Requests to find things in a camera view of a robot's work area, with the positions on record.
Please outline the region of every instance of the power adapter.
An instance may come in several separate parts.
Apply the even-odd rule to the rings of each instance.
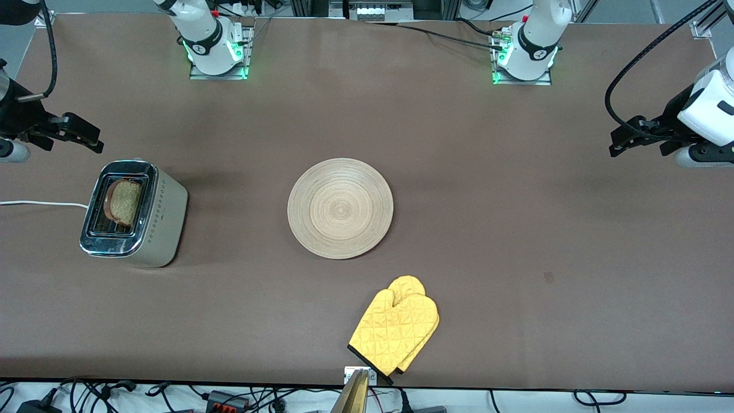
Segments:
[[[244,413],[250,407],[250,402],[243,397],[234,397],[224,392],[214,390],[206,398],[206,411],[217,413]]]
[[[29,400],[21,403],[21,406],[18,407],[18,413],[61,413],[61,409],[47,406],[40,400]]]

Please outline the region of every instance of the brown table surface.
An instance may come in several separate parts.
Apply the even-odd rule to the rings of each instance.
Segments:
[[[144,157],[189,190],[188,215],[175,261],[136,270],[80,250],[81,209],[0,209],[0,375],[339,384],[367,304],[409,273],[441,322],[398,385],[733,391],[732,171],[607,152],[604,90],[662,31],[569,26],[553,86],[516,87],[471,46],[275,19],[250,79],[199,82],[166,16],[60,16],[46,109],[106,147],[2,165],[2,199],[86,203],[106,163]],[[656,116],[711,61],[680,30],[617,109]],[[39,31],[19,80],[43,90],[49,67]],[[301,173],[333,157],[374,166],[396,201],[385,239],[347,261],[286,219]]]

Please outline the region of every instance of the plug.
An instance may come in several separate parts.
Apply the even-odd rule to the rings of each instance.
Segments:
[[[47,406],[45,402],[40,400],[29,400],[21,403],[21,406],[18,407],[18,413],[61,413],[61,409]]]
[[[281,399],[277,399],[272,403],[272,408],[275,413],[286,413],[286,401]]]

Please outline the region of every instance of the white floor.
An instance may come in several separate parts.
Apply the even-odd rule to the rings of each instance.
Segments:
[[[23,401],[40,400],[56,383],[19,383],[14,384],[15,395],[8,404],[5,412],[15,412]],[[148,397],[145,391],[151,388],[150,384],[140,384],[134,392],[129,393],[123,389],[115,390],[110,399],[120,413],[166,413],[163,398]],[[64,413],[71,412],[68,390],[70,386],[64,387],[54,398],[53,406],[61,409]],[[77,385],[74,392],[74,400],[82,396],[82,385]],[[198,392],[210,392],[219,390],[231,395],[249,393],[249,387],[212,387],[195,386]],[[261,388],[256,387],[256,394]],[[384,413],[398,411],[401,409],[400,394],[396,389],[375,388],[382,405]],[[448,413],[496,413],[486,390],[454,390],[454,389],[406,389],[410,405],[413,409],[423,409],[434,406],[444,406]],[[193,393],[186,386],[171,386],[166,389],[171,406],[175,410],[190,410],[205,412],[206,402]],[[289,395],[286,401],[287,413],[307,412],[330,412],[334,402],[339,396],[336,392],[307,392],[299,391]],[[619,398],[615,394],[595,393],[596,398],[601,401],[612,401]],[[7,397],[7,393],[0,395],[0,406]],[[505,391],[496,390],[495,399],[501,413],[538,412],[538,413],[594,413],[591,407],[582,406],[573,400],[571,392],[533,392],[533,391]],[[85,405],[88,412],[92,400]],[[97,413],[104,413],[106,409],[102,403],[95,407]],[[602,413],[718,413],[734,412],[734,398],[724,395],[642,395],[632,394],[627,400],[617,406],[602,406]],[[374,396],[368,398],[366,413],[380,413],[380,408],[374,400]]]

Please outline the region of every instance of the yellow oven mitt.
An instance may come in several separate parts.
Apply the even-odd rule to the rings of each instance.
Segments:
[[[405,297],[412,295],[412,294],[419,294],[419,295],[425,295],[426,294],[426,288],[422,285],[422,283],[414,276],[402,276],[398,277],[390,283],[390,286],[388,287],[388,290],[392,290],[395,293],[395,299],[393,301],[393,305],[396,306],[402,301]],[[430,329],[428,334],[421,340],[418,345],[416,345],[415,348],[408,354],[405,359],[403,359],[402,362],[398,363],[398,366],[396,368],[397,372],[402,374],[405,372],[405,370],[408,369],[410,366],[410,363],[413,362],[415,359],[415,356],[418,355],[418,352],[423,350],[423,346],[426,344],[429,338],[433,335],[433,332],[436,331],[436,327],[438,327],[438,323],[440,321],[440,318],[438,317],[438,313],[436,314],[436,324],[433,325],[433,327]]]
[[[435,329],[437,321],[436,304],[425,295],[408,295],[395,304],[395,292],[381,290],[367,307],[348,349],[392,384],[388,376]]]

